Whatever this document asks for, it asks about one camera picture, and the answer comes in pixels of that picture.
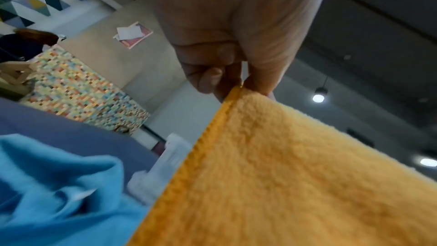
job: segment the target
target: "fluffy fabric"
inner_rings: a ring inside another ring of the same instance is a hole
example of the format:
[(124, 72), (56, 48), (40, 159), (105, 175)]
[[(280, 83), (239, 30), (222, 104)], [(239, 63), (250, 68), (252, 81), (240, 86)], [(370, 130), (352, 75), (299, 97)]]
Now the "fluffy fabric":
[(436, 199), (432, 180), (236, 88), (128, 245), (437, 245)]

